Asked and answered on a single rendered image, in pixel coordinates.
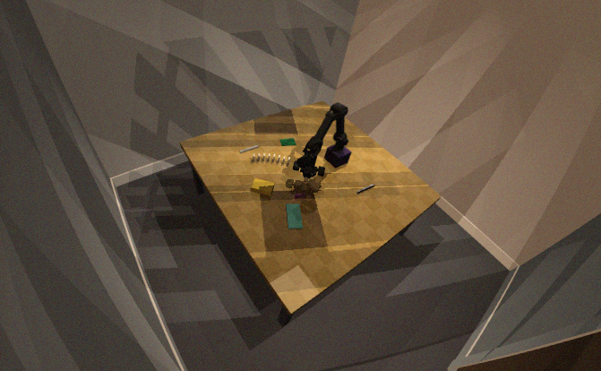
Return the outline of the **teal flat rectangular block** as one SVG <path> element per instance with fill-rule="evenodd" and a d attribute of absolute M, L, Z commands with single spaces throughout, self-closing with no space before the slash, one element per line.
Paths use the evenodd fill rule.
<path fill-rule="evenodd" d="M 286 204 L 287 217 L 288 217 L 288 229 L 302 229 L 302 218 L 300 211 L 300 204 Z"/>

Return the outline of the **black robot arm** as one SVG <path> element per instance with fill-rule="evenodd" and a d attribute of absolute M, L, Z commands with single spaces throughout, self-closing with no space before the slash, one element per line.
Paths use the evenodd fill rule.
<path fill-rule="evenodd" d="M 338 102 L 330 106 L 330 110 L 326 112 L 326 117 L 324 118 L 317 134 L 311 137 L 311 139 L 307 142 L 305 148 L 303 149 L 305 155 L 296 161 L 298 167 L 304 169 L 303 177 L 310 178 L 315 176 L 314 166 L 310 167 L 308 165 L 316 161 L 317 155 L 322 149 L 323 138 L 328 133 L 329 129 L 331 128 L 331 123 L 335 119 L 336 133 L 333 135 L 333 139 L 336 141 L 336 144 L 332 148 L 337 152 L 342 152 L 345 150 L 344 145 L 348 144 L 348 139 L 347 135 L 344 132 L 344 118 L 347 115 L 347 113 L 348 107 Z M 307 148 L 309 150 L 307 150 Z"/>

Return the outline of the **yellow rectangular block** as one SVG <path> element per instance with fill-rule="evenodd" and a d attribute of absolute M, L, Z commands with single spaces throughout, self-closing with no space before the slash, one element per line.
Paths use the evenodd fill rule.
<path fill-rule="evenodd" d="M 255 178 L 251 186 L 251 192 L 271 196 L 274 183 Z"/>

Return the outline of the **green rectangular block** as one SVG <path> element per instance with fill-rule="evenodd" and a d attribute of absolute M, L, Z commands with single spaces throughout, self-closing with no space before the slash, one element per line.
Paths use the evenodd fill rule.
<path fill-rule="evenodd" d="M 282 146 L 285 146 L 285 145 L 296 145 L 296 142 L 295 142 L 294 138 L 279 139 L 279 140 L 280 140 Z"/>

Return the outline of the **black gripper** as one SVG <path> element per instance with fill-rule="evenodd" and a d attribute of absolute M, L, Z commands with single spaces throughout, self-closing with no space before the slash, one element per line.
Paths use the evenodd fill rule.
<path fill-rule="evenodd" d="M 315 166 L 315 162 L 314 163 L 310 163 L 308 166 L 310 166 L 310 167 L 311 166 Z M 298 165 L 296 164 L 296 161 L 295 161 L 294 162 L 294 166 L 293 166 L 293 170 L 298 171 L 299 169 L 300 169 L 300 172 L 302 172 L 304 174 L 304 169 L 298 167 Z M 323 177 L 324 176 L 324 172 L 325 172 L 325 167 L 321 167 L 321 166 L 319 166 L 319 168 L 314 167 L 314 171 L 315 171 L 315 175 L 316 175 L 316 172 L 318 172 L 317 175 Z"/>

